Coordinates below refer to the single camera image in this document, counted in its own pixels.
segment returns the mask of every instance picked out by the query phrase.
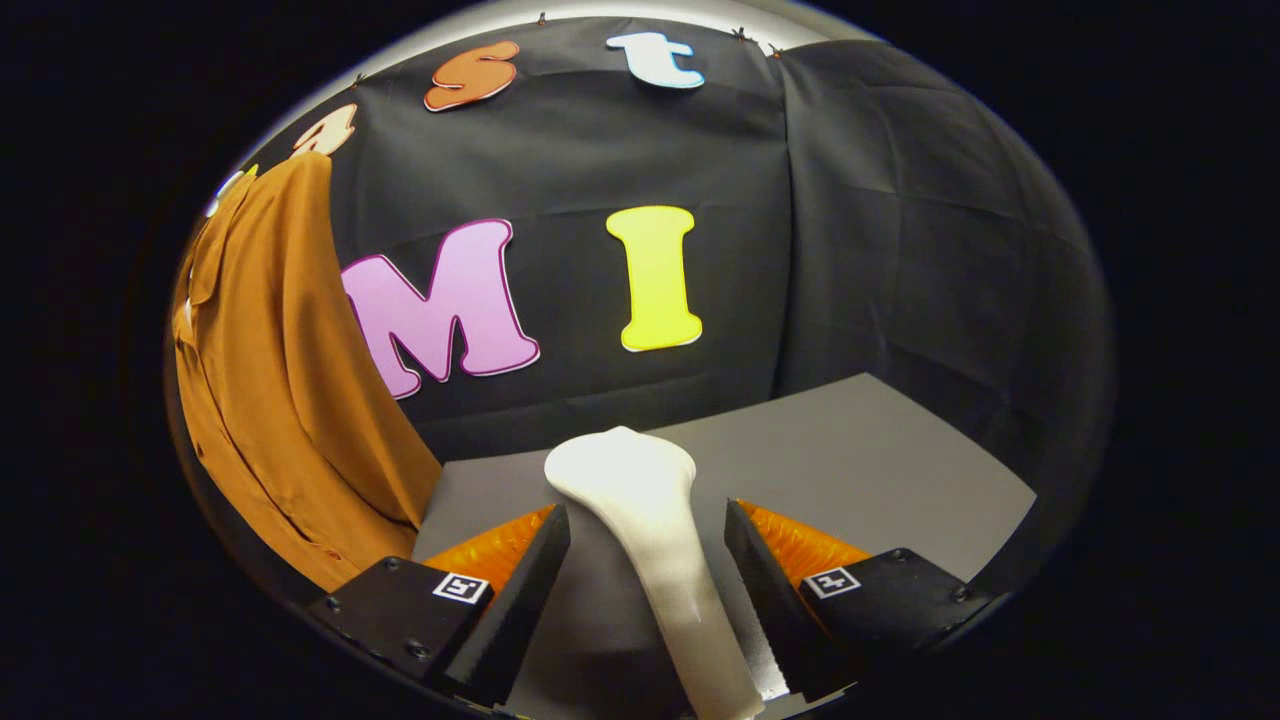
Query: black fabric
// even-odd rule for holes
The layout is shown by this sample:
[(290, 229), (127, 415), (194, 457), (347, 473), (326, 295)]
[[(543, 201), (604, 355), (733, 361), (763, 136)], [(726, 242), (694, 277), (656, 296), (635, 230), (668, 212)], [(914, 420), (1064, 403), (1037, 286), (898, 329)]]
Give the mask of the black fabric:
[[(605, 38), (663, 32), (707, 83), (640, 82)], [(509, 40), (515, 82), (430, 113), (436, 68)], [(977, 578), (1014, 589), (1075, 521), (1108, 428), (1112, 338), (1083, 223), (993, 113), (906, 53), (832, 41), (760, 53), (727, 32), (585, 18), (481, 33), (365, 78), (256, 156), (271, 167), (356, 102), (333, 155), (343, 266), (385, 254), (420, 291), (444, 234), (504, 218), (532, 365), (454, 372), (401, 407), (442, 461), (648, 429), (870, 373), (992, 452), (1038, 495)], [(622, 245), (605, 218), (677, 205), (692, 345), (632, 354)]]
[[(648, 86), (605, 40), (664, 32), (695, 49), (692, 91)], [(509, 40), (513, 83), (430, 113), (422, 95), (451, 58)], [(534, 23), (424, 53), (319, 105), (257, 154), (264, 167), (333, 109), (356, 102), (333, 154), (333, 227), (343, 266), (385, 254), (424, 293), (444, 234), (512, 223), (507, 277), (541, 357), (470, 377), (456, 331), (452, 377), (401, 407), (442, 461), (536, 450), (621, 421), (646, 429), (769, 398), (782, 337), (790, 186), (781, 86), (750, 42), (709, 28), (616, 18)], [(685, 237), (690, 311), (703, 336), (630, 352), (626, 255), (605, 218), (640, 205), (692, 213)]]
[(776, 393), (872, 373), (1037, 492), (975, 583), (1005, 592), (1083, 509), (1110, 423), (1097, 258), (1038, 158), (891, 46), (781, 58), (794, 254)]

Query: foam letter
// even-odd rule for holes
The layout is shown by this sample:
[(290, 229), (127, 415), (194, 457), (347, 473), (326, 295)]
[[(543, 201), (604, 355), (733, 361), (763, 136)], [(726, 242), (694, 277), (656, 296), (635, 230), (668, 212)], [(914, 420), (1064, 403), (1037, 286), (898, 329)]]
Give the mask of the foam letter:
[(356, 117), (356, 104), (343, 105), (333, 113), (320, 118), (311, 126), (302, 137), (293, 143), (293, 155), (303, 152), (323, 152), (333, 155), (334, 150), (342, 147), (343, 142), (356, 132), (351, 126), (351, 119)]
[(538, 360), (538, 342), (525, 336), (507, 287), (503, 252), (511, 242), (507, 220), (476, 220), (453, 229), (440, 243), (428, 297), (383, 255), (343, 270), (360, 329), (383, 380), (397, 400), (419, 391), (422, 379), (404, 366), (403, 347), (436, 379), (449, 379), (453, 325), (462, 325), (467, 351), (462, 369), (497, 375)]
[(689, 311), (685, 292), (684, 243), (694, 215), (682, 208), (648, 205), (620, 210), (604, 227), (627, 250), (631, 324), (622, 329), (622, 346), (640, 352), (701, 337), (703, 322)]
[(637, 78), (662, 87), (687, 90), (703, 85), (703, 74), (682, 70), (675, 55), (691, 56), (694, 49), (680, 42), (667, 42), (660, 32), (620, 35), (604, 41), (609, 47), (621, 47), (627, 54), (627, 68)]
[(476, 47), (440, 65), (431, 81), (438, 86), (422, 101), (433, 113), (498, 95), (516, 79), (516, 65), (504, 63), (520, 53), (515, 42)]

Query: black background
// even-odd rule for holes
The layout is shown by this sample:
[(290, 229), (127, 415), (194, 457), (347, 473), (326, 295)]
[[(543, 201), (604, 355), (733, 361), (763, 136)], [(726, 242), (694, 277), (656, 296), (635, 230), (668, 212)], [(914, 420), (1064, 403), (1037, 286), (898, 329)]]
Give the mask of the black background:
[[(244, 578), (168, 437), (165, 309), (207, 193), (298, 99), (451, 6), (266, 5), (5, 9), (20, 38), (5, 44), (10, 318), (31, 325), (10, 348), (6, 716), (430, 716)], [(954, 651), (861, 692), (858, 715), (1256, 712), (1274, 661), (1252, 578), (1280, 15), (1021, 5), (841, 12), (983, 100), (1075, 199), (1116, 304), (1115, 437), (1042, 578)]]

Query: screw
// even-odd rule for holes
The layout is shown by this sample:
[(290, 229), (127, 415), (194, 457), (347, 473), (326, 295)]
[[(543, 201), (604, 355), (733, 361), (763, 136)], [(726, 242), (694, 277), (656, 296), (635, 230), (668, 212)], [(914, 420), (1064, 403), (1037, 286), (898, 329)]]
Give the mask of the screw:
[(431, 651), (428, 650), (425, 644), (412, 638), (404, 641), (404, 651), (417, 660), (426, 660), (426, 656), (431, 655)]

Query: orange shirt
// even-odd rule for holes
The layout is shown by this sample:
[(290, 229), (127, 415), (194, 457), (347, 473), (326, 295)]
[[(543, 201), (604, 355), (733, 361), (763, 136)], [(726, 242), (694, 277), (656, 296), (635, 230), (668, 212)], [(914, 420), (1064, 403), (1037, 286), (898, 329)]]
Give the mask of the orange shirt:
[(330, 168), (303, 152), (241, 177), (188, 252), (172, 313), (197, 456), (253, 532), (326, 592), (408, 557), (440, 474), (343, 290)]

